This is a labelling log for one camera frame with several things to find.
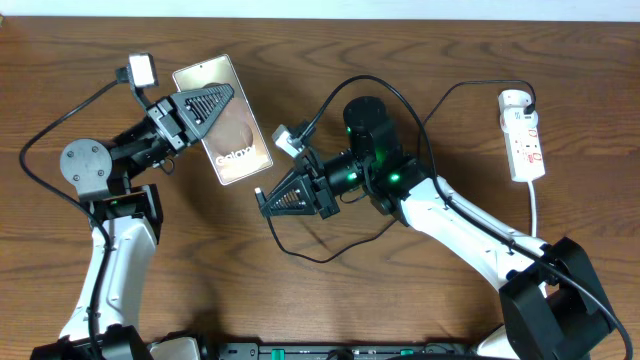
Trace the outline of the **bronze Galaxy smartphone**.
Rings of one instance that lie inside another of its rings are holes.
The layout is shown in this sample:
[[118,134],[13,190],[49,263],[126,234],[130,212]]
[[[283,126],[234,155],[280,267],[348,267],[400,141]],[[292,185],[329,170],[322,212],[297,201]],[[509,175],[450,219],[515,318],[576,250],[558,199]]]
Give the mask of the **bronze Galaxy smartphone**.
[[273,165],[231,58],[220,55],[175,71],[178,90],[229,84],[234,96],[202,140],[207,156],[223,185],[248,178]]

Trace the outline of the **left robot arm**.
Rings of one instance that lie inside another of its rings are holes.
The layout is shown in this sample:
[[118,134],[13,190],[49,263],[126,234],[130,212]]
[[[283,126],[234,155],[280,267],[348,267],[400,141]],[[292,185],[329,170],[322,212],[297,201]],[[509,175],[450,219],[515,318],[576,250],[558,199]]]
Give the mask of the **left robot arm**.
[[88,219],[92,255],[81,295],[56,342],[34,359],[207,359],[205,339],[190,332],[144,341],[137,329],[146,272],[159,244],[163,212],[155,185],[132,178],[202,140],[234,97],[229,84],[178,92],[150,103],[145,116],[110,141],[69,143],[60,170]]

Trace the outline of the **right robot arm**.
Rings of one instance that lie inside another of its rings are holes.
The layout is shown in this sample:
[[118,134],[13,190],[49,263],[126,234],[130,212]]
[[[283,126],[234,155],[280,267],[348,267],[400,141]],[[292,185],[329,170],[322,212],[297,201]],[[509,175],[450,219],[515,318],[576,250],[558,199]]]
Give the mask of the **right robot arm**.
[[499,294],[502,325],[475,345],[480,359],[586,359],[621,324],[584,249],[516,231],[457,193],[405,152],[384,103],[370,96],[343,112],[350,147],[328,160],[307,147],[270,194],[256,193],[266,220],[339,211],[360,188],[383,215],[424,233],[476,270]]

